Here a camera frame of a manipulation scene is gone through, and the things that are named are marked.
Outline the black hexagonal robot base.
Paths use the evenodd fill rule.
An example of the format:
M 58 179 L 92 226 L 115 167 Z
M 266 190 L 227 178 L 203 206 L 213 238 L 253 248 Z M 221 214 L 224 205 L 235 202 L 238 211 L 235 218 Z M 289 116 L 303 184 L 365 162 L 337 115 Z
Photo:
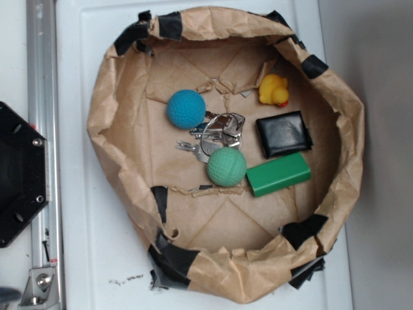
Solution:
M 1 248 L 48 203 L 45 147 L 44 137 L 1 102 Z

